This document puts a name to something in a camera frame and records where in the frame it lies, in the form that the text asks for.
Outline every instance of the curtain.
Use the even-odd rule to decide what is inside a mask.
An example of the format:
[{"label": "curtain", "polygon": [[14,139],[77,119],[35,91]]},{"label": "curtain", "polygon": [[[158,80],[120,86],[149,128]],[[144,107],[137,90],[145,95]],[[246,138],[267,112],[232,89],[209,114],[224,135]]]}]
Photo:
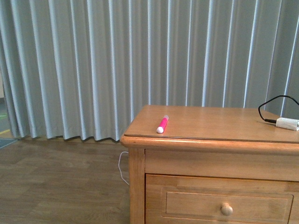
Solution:
[{"label": "curtain", "polygon": [[[299,96],[299,1],[0,0],[14,136],[119,140],[146,104]],[[265,107],[299,119],[288,99]]]}]

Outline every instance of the white cable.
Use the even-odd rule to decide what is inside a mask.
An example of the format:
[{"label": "white cable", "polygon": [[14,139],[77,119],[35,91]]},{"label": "white cable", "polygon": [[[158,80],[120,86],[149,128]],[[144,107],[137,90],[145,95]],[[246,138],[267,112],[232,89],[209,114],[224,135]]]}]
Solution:
[{"label": "white cable", "polygon": [[[120,173],[121,173],[121,168],[120,168],[121,155],[122,155],[123,153],[128,153],[128,152],[122,152],[122,153],[120,154],[120,158],[119,158],[119,160],[118,160],[118,169],[120,170]],[[122,178],[122,180],[123,180],[124,182],[126,182],[127,185],[129,185],[129,183],[122,177],[122,173],[121,173],[121,178]]]}]

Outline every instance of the black cable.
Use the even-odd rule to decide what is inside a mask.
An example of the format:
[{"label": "black cable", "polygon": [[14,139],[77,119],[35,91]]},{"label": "black cable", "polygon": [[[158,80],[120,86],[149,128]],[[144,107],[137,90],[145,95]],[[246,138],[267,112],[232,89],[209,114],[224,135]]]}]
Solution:
[{"label": "black cable", "polygon": [[279,96],[277,96],[277,97],[274,97],[274,98],[268,100],[267,102],[263,103],[262,105],[260,105],[260,106],[258,107],[258,113],[260,114],[261,118],[262,118],[264,121],[266,121],[266,122],[270,122],[270,123],[273,123],[273,124],[276,124],[276,120],[272,120],[272,119],[264,119],[264,118],[263,118],[262,113],[261,113],[261,107],[264,106],[265,104],[267,104],[267,103],[269,103],[269,102],[271,102],[271,101],[277,99],[278,97],[286,97],[286,98],[290,98],[290,99],[292,99],[296,104],[299,105],[299,103],[298,103],[297,100],[295,100],[293,97],[290,97],[290,96],[287,96],[287,95],[279,95]]}]

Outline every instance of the wooden floor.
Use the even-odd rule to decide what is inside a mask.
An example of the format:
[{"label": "wooden floor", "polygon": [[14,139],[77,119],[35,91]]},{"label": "wooden floor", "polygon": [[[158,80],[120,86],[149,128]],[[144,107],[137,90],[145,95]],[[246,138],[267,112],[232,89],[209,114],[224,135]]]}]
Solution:
[{"label": "wooden floor", "polygon": [[[0,149],[0,224],[128,224],[120,144],[20,140]],[[128,154],[121,160],[128,179]]]}]

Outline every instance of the drawer knob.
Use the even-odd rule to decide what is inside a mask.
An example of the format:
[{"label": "drawer knob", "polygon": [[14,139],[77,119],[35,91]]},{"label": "drawer knob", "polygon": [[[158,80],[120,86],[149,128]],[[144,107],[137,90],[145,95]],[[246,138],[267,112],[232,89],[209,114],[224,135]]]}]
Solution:
[{"label": "drawer knob", "polygon": [[230,216],[233,213],[233,208],[228,203],[223,203],[221,206],[221,213],[225,216]]}]

